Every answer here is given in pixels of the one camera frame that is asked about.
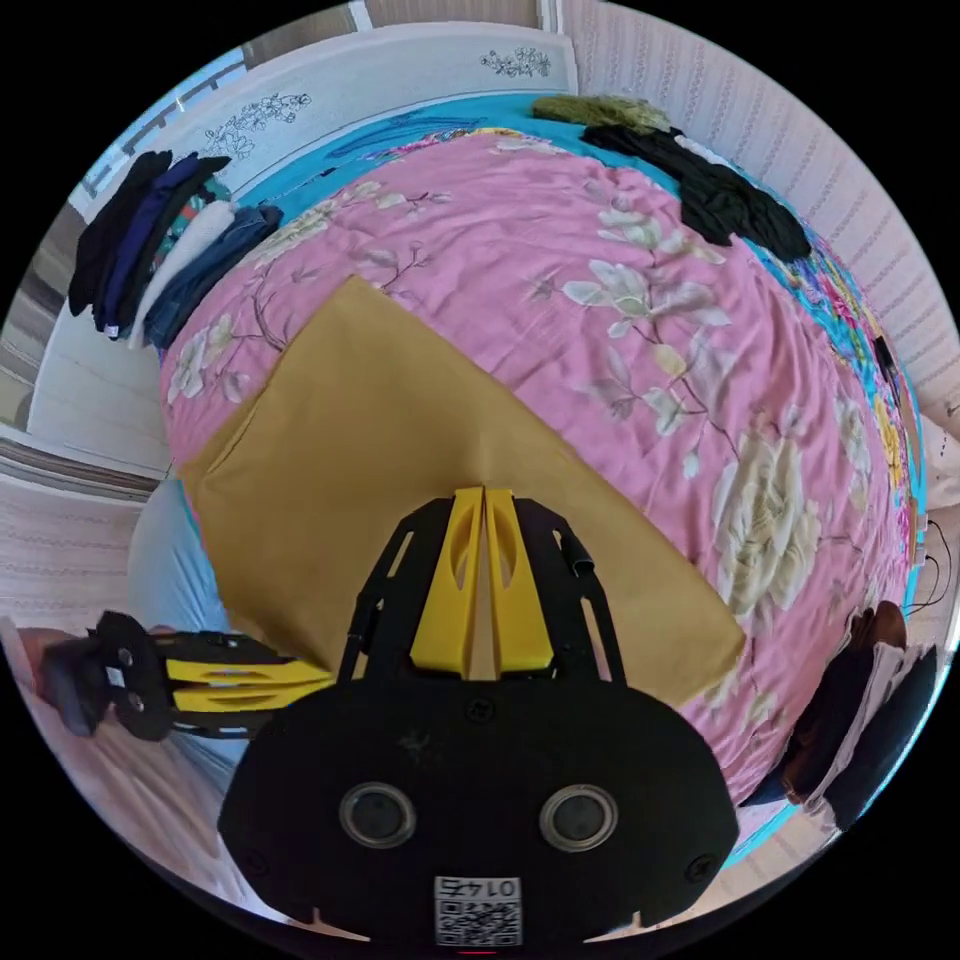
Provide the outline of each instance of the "window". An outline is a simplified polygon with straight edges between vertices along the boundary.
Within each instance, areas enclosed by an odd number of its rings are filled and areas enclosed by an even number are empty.
[[[214,90],[242,77],[246,72],[243,51],[237,48],[177,84],[165,97],[130,124],[101,154],[71,194],[70,203],[83,214],[127,160],[147,149],[162,129],[176,122],[181,113],[201,103]]]

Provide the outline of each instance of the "camera lens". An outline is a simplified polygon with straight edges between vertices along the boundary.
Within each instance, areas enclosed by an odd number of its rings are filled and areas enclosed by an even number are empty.
[[[347,834],[365,847],[388,849],[413,835],[413,804],[396,787],[363,783],[350,790],[340,804],[340,823]]]
[[[613,833],[617,806],[613,797],[587,784],[564,787],[543,805],[540,832],[557,850],[593,850]]]

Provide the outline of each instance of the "pink floral bedsheet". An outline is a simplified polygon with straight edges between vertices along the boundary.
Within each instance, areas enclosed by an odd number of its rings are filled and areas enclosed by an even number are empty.
[[[341,190],[211,291],[162,368],[175,463],[351,274],[508,386],[727,602],[744,655],[683,712],[744,799],[850,615],[907,579],[896,478],[826,334],[745,244],[707,245],[640,172],[467,137]]]

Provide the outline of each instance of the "qr code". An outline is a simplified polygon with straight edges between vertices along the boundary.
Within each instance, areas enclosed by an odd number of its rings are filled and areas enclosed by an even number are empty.
[[[458,947],[520,944],[519,900],[438,900],[437,943]]]

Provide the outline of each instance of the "mustard yellow cloth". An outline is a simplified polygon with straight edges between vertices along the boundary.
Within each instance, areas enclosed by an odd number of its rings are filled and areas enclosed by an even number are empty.
[[[236,629],[326,669],[339,665],[356,595],[400,519],[480,485],[566,517],[596,561],[631,686],[679,706],[743,645],[719,596],[636,507],[357,277],[181,477]]]

